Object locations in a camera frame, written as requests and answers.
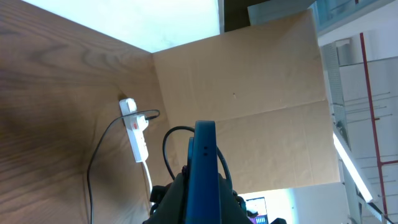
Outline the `blue Samsung Galaxy smartphone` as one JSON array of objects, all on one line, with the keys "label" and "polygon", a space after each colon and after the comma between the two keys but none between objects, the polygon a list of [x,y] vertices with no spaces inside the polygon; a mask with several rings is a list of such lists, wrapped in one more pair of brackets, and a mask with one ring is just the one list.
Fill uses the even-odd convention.
[{"label": "blue Samsung Galaxy smartphone", "polygon": [[194,136],[189,139],[185,223],[221,223],[214,121],[197,121]]}]

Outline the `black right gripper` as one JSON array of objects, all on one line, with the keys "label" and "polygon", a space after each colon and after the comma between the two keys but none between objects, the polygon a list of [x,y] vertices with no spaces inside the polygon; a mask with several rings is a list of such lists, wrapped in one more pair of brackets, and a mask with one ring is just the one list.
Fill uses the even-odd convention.
[{"label": "black right gripper", "polygon": [[151,208],[153,212],[143,224],[251,222],[221,175],[209,184],[195,182],[191,186],[186,177],[179,173],[169,185],[156,185],[150,201],[154,203]]}]

